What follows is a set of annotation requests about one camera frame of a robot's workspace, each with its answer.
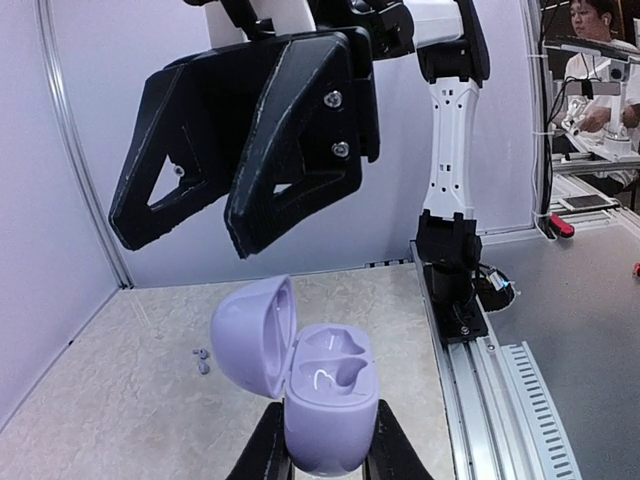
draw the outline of earbud case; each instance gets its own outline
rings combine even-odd
[[[222,372],[268,398],[284,390],[285,443],[294,465],[319,476],[357,469],[371,447],[379,384],[371,342],[354,327],[317,324],[297,333],[288,276],[226,297],[211,321]]]

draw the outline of white wall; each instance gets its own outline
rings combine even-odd
[[[65,157],[33,2],[0,4],[0,429],[115,291]]]
[[[481,228],[528,225],[533,127],[530,105],[522,99],[531,86],[520,10],[507,0],[479,3],[494,76],[483,91],[474,136],[476,213]],[[175,0],[118,8],[108,2],[56,0],[54,20],[80,136],[108,209],[144,80],[172,60],[208,48],[204,12]],[[364,166],[359,192],[247,261],[233,249],[220,200],[141,251],[125,251],[134,281],[144,286],[210,282],[403,257],[415,236],[429,177],[429,95],[415,57],[379,63],[376,73],[382,155]]]

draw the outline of red object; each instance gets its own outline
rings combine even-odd
[[[558,214],[551,215],[551,229],[554,233],[562,238],[571,238],[576,233],[576,229],[572,225],[562,220]]]

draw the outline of person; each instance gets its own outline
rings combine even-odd
[[[615,0],[571,0],[571,24],[576,36],[637,51],[634,45],[612,37],[612,29],[617,17],[616,12],[617,2]],[[567,63],[565,81],[572,78],[609,81],[608,66],[609,60],[607,58],[577,54]],[[622,120],[625,127],[635,129],[640,125],[640,70],[633,66],[631,72]],[[594,96],[593,100],[588,100],[583,112],[586,118],[580,126],[580,132],[577,135],[563,135],[556,138],[553,146],[554,151],[564,154],[587,153],[594,146],[602,145],[611,120],[611,102],[612,97],[598,95]],[[554,123],[561,127],[564,116],[564,113],[558,115],[554,119]],[[637,177],[638,172],[630,170],[600,172],[584,175],[580,178],[605,195],[613,196],[624,190]]]

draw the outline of open lid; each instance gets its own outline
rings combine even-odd
[[[297,317],[288,276],[260,280],[228,295],[211,319],[222,372],[257,395],[278,398],[293,358]]]

